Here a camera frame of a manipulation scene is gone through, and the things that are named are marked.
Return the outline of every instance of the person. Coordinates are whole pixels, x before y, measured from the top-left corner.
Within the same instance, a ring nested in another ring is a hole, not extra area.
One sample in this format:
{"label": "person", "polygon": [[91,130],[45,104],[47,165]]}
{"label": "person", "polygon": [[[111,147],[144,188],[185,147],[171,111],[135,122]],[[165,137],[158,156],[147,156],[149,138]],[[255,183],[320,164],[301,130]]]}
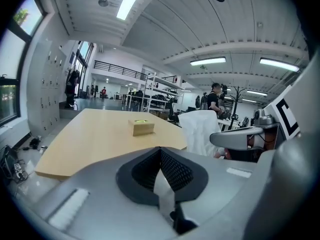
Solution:
{"label": "person", "polygon": [[90,90],[90,94],[91,94],[91,96],[93,96],[93,95],[94,95],[94,92],[95,92],[94,85],[91,85],[91,90]]}
{"label": "person", "polygon": [[222,114],[223,111],[219,108],[219,97],[218,95],[222,92],[222,87],[219,83],[215,82],[211,86],[212,91],[207,96],[208,110],[215,111],[218,115]]}
{"label": "person", "polygon": [[106,87],[103,87],[103,89],[102,89],[102,91],[101,91],[101,97],[102,97],[102,99],[105,98],[106,93],[107,93]]}

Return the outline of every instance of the cardboard box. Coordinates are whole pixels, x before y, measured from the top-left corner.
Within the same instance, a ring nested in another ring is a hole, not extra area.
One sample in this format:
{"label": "cardboard box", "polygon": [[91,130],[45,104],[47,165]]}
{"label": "cardboard box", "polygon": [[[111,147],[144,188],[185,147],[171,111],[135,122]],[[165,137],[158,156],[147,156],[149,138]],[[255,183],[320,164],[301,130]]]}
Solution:
{"label": "cardboard box", "polygon": [[150,110],[150,113],[156,117],[159,117],[159,111],[156,110]]}
{"label": "cardboard box", "polygon": [[155,124],[147,120],[128,120],[132,136],[152,134]]}
{"label": "cardboard box", "polygon": [[168,120],[169,114],[166,112],[160,112],[159,117],[163,120]]}

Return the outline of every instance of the cable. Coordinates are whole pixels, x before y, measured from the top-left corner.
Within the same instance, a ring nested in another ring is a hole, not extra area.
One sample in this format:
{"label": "cable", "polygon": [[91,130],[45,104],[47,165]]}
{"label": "cable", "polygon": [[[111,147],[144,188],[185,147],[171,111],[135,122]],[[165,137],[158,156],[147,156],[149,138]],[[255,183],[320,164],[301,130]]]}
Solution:
{"label": "cable", "polygon": [[274,138],[272,141],[266,141],[260,134],[258,134],[258,135],[260,136],[261,139],[263,139],[263,141],[265,143],[272,143],[272,142],[274,142],[276,140],[276,138]]}

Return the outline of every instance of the mesh panel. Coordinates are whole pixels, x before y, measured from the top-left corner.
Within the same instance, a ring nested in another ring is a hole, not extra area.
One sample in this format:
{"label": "mesh panel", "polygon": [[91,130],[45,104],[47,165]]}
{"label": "mesh panel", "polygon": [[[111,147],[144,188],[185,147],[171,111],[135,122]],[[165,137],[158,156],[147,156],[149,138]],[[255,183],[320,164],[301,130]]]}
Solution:
{"label": "mesh panel", "polygon": [[193,180],[192,171],[161,151],[161,170],[173,191],[178,191]]}
{"label": "mesh panel", "polygon": [[132,177],[139,185],[153,192],[159,169],[160,156],[157,151],[133,167]]}

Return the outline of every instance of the black bag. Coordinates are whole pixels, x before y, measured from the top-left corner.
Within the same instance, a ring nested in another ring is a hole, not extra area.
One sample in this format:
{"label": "black bag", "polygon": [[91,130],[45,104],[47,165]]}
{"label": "black bag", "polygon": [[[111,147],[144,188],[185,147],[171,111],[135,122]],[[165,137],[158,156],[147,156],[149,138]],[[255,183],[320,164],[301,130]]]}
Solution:
{"label": "black bag", "polygon": [[200,96],[198,95],[195,99],[195,108],[200,108]]}

